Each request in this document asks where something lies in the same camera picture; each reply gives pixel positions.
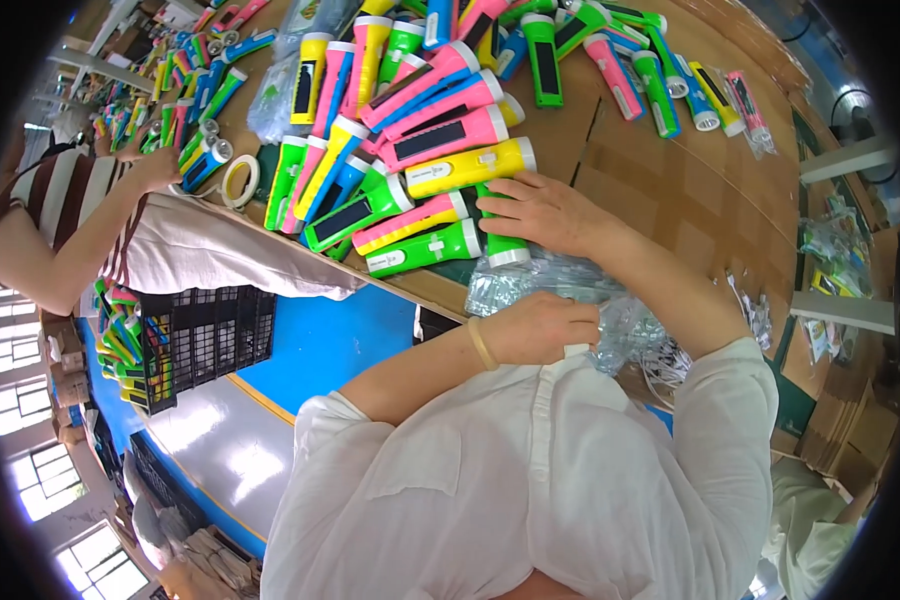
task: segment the worker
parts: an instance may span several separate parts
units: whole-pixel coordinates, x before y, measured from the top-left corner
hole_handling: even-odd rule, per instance
[[[737,600],[770,525],[774,376],[709,279],[569,186],[496,179],[481,230],[589,258],[694,359],[673,436],[545,292],[301,406],[261,598]]]
[[[776,567],[787,598],[810,600],[851,547],[880,471],[849,503],[803,461],[783,457],[769,476],[773,505],[763,556]]]
[[[0,284],[69,315],[104,277],[143,294],[253,285],[280,296],[342,300],[359,279],[294,252],[249,223],[171,195],[182,177],[176,148],[146,156],[138,136],[117,156],[49,155],[0,192]],[[14,144],[19,151],[20,144]]]

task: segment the yellow floor line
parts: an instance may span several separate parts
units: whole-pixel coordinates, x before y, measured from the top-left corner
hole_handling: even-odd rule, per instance
[[[210,501],[213,502],[214,504],[216,504],[216,508],[218,508],[219,510],[222,510],[224,513],[226,513],[226,515],[233,521],[237,522],[237,524],[239,524],[240,527],[242,527],[246,531],[250,532],[257,538],[259,538],[260,542],[263,542],[264,544],[266,544],[267,543],[266,537],[264,537],[261,534],[258,534],[250,526],[248,526],[247,523],[245,523],[245,522],[241,521],[239,518],[237,518],[237,516],[233,512],[228,510],[226,506],[224,506],[223,504],[218,502],[217,498],[210,495],[206,489],[204,489],[199,483],[197,483],[197,480],[193,477],[193,475],[191,475],[189,472],[187,472],[187,469],[183,467],[183,464],[180,464],[180,461],[177,460],[176,456],[174,456],[170,452],[167,452],[167,450],[163,447],[163,443],[161,443],[160,438],[156,437],[156,434],[154,433],[154,431],[150,428],[150,426],[147,425],[147,420],[149,419],[149,417],[140,409],[140,407],[134,406],[133,410],[137,411],[137,415],[140,416],[140,421],[143,422],[144,427],[146,428],[146,431],[149,432],[150,438],[152,438],[156,442],[156,444],[158,444],[160,446],[160,450],[163,451],[163,453],[169,457],[169,460],[173,461],[177,465],[177,467],[180,469],[180,471],[182,471],[183,474],[187,476],[187,479],[190,480],[190,483],[192,483],[192,485],[195,488],[197,488],[198,490],[203,492],[203,495],[206,498],[210,498]]]
[[[245,381],[244,378],[240,377],[240,375],[238,375],[237,373],[231,372],[228,375],[225,375],[225,377],[229,379],[230,382],[233,383],[233,385],[240,388],[240,390],[244,394],[251,397],[254,402],[263,406],[269,412],[273,413],[277,419],[282,419],[291,426],[295,426],[297,424],[296,416],[293,416],[287,411],[287,409],[269,399],[260,391],[257,391],[256,388],[247,383],[247,381]]]

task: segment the bracelet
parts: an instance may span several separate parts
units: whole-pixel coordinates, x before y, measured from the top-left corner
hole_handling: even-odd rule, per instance
[[[480,317],[470,317],[466,322],[466,328],[470,332],[470,339],[473,340],[473,345],[477,349],[477,354],[480,354],[480,360],[483,361],[483,366],[487,371],[496,371],[500,368],[500,363],[493,360],[491,352],[487,349],[487,344],[484,343],[484,338],[481,337],[480,329],[477,325],[477,322],[479,321]]]

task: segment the woman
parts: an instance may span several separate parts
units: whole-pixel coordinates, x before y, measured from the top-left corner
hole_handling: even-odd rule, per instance
[[[784,457],[769,468],[773,507],[765,556],[790,600],[810,600],[850,549],[876,494],[881,470],[847,502],[803,462]]]
[[[169,194],[181,181],[179,152],[139,152],[146,127],[110,156],[78,149],[48,156],[0,193],[0,284],[69,315],[105,277],[144,294],[253,285],[281,296],[341,300],[353,276],[293,252],[247,223]]]
[[[694,358],[673,438],[573,347],[596,306],[532,294],[303,404],[261,597],[737,600],[778,405],[739,308],[562,183],[489,187],[482,230],[594,260]]]

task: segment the black plastic crate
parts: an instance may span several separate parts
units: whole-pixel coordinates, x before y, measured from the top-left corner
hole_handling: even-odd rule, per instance
[[[276,296],[246,285],[140,299],[147,413],[177,394],[271,357]]]
[[[140,432],[130,436],[130,450],[133,452],[137,471],[160,504],[165,507],[175,506],[183,521],[187,522],[190,533],[206,527],[207,517],[204,511],[157,459]]]

